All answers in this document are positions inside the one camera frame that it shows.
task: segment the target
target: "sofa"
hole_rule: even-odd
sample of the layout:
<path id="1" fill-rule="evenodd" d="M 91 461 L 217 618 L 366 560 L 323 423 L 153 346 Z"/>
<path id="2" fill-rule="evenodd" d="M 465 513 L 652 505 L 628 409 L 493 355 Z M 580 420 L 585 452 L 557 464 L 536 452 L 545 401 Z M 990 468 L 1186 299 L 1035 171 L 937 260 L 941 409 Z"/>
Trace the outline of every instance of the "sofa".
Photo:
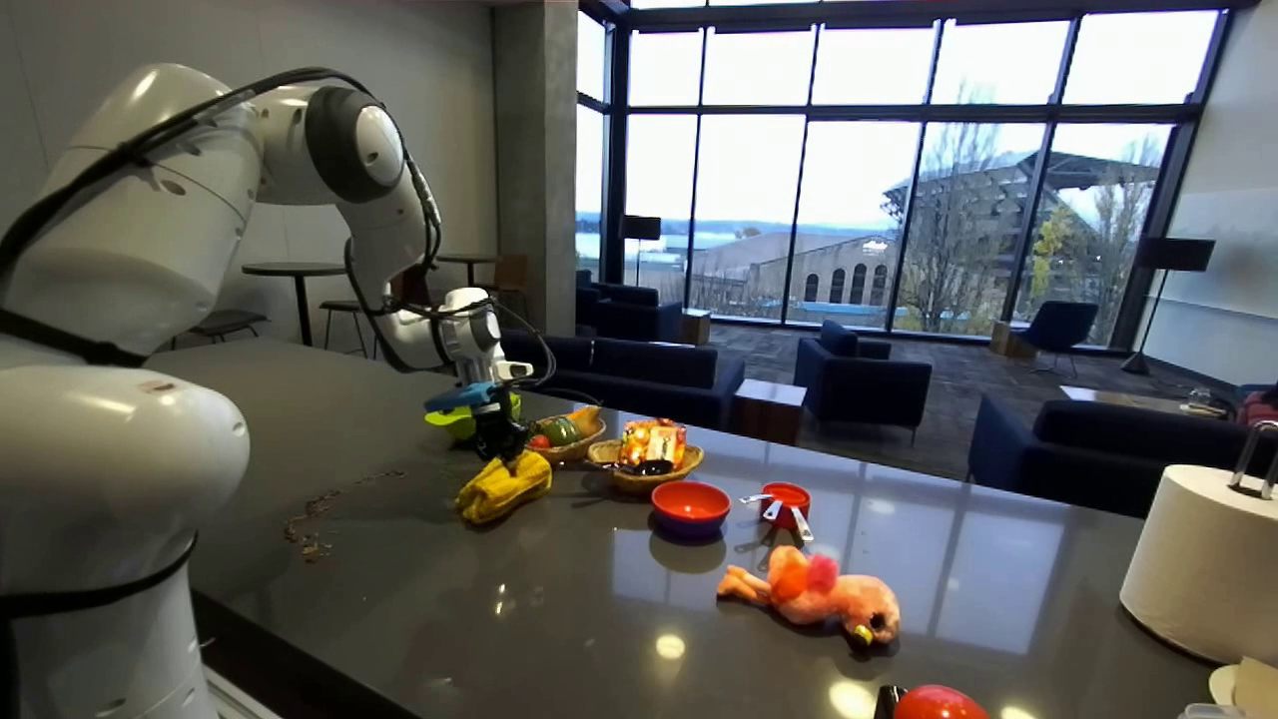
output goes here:
<path id="1" fill-rule="evenodd" d="M 697 427 L 734 423 L 734 389 L 748 369 L 714 347 L 611 336 L 503 336 L 509 359 L 527 359 L 545 375 L 536 391 L 592 401 L 639 416 L 670 416 Z"/>
<path id="2" fill-rule="evenodd" d="M 891 346 L 861 339 L 840 326 L 800 336 L 794 383 L 820 423 L 917 427 L 926 412 L 930 363 L 891 359 Z"/>
<path id="3" fill-rule="evenodd" d="M 1246 427 L 1116 404 L 1047 401 L 1025 423 L 982 397 L 967 476 L 985 488 L 1144 515 L 1166 464 L 1234 468 Z"/>
<path id="4" fill-rule="evenodd" d="M 580 336 L 676 339 L 677 306 L 662 306 L 653 290 L 573 283 Z"/>

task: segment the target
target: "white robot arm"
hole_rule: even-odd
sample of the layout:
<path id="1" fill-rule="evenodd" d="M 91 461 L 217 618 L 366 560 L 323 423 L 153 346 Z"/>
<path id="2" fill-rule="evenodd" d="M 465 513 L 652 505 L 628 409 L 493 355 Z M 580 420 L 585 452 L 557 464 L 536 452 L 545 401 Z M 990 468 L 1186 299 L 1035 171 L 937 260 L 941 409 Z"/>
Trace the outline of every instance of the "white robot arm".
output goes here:
<path id="1" fill-rule="evenodd" d="M 139 70 L 0 244 L 0 717 L 217 717 L 182 560 L 250 440 L 232 401 L 139 363 L 211 314 L 255 206 L 338 207 L 399 371 L 517 375 L 487 291 L 431 290 L 439 207 L 356 81 Z"/>

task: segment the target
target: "gray countertop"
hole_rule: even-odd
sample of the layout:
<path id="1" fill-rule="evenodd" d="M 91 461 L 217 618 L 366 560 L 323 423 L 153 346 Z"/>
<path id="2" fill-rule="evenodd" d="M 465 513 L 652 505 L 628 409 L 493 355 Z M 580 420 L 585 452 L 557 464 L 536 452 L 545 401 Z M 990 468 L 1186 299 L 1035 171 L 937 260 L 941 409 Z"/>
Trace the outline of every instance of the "gray countertop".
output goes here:
<path id="1" fill-rule="evenodd" d="M 677 547 L 647 533 L 647 505 L 556 472 L 545 499 L 461 529 L 452 495 L 479 461 L 420 423 L 448 375 L 258 339 L 153 369 L 219 389 L 250 427 L 250 472 L 203 525 L 194 596 L 406 717 L 869 719 L 878 685 L 953 685 L 1019 719 L 1168 719 L 1207 698 L 1211 666 L 1116 606 L 1143 529 L 1123 515 L 690 427 L 694 481 L 734 499 L 805 483 L 820 544 L 898 593 L 898 646 L 854 657 L 714 604 L 726 560 L 764 560 L 742 505 L 721 544 Z"/>

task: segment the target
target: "paper towel roll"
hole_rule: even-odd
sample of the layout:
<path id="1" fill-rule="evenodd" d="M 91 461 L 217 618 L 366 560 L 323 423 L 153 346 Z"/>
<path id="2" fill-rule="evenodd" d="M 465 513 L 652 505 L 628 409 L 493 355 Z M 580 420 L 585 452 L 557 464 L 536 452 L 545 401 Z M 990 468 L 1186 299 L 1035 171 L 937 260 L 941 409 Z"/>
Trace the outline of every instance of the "paper towel roll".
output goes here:
<path id="1" fill-rule="evenodd" d="M 1239 665 L 1278 660 L 1278 505 L 1231 493 L 1234 472 L 1168 464 L 1116 589 L 1166 642 Z"/>

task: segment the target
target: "sky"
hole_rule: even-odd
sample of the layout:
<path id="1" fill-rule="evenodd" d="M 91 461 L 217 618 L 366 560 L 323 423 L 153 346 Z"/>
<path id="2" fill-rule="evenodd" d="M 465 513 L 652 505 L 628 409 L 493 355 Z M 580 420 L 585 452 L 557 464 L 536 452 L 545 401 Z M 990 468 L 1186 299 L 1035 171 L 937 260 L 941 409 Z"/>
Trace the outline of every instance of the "sky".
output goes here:
<path id="1" fill-rule="evenodd" d="M 1212 14 L 1088 17 L 1073 50 L 1067 106 L 1178 106 L 1202 70 Z M 935 99 L 1042 106 L 1055 87 L 1067 23 L 950 23 Z M 816 33 L 734 33 L 705 43 L 705 106 L 802 106 Z M 816 106 L 921 99 L 930 33 L 824 33 Z M 580 87 L 604 87 L 604 33 L 580 30 Z M 694 106 L 697 38 L 633 38 L 632 106 Z M 1130 156 L 1166 127 L 1069 126 L 1059 152 Z M 1011 126 L 995 152 L 1035 152 L 1038 126 Z M 705 116 L 697 166 L 697 215 L 790 222 L 802 116 Z M 802 207 L 805 226 L 886 226 L 882 194 L 909 175 L 917 126 L 809 126 Z M 628 211 L 690 211 L 690 116 L 632 111 Z M 604 168 L 604 119 L 580 111 L 580 207 L 600 207 L 592 175 Z"/>

